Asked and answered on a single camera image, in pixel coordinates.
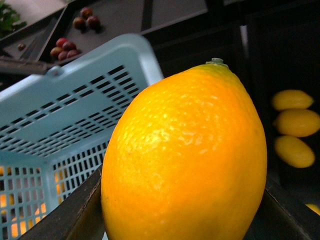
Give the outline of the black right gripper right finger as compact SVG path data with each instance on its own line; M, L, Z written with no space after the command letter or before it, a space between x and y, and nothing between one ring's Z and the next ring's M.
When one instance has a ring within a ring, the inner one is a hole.
M320 193L314 188L267 186L246 239L318 240L320 216L306 204L320 204Z

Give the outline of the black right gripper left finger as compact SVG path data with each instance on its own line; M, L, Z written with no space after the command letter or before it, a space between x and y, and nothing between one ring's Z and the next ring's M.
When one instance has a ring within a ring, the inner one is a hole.
M99 166L70 196L21 240L101 240L105 234Z

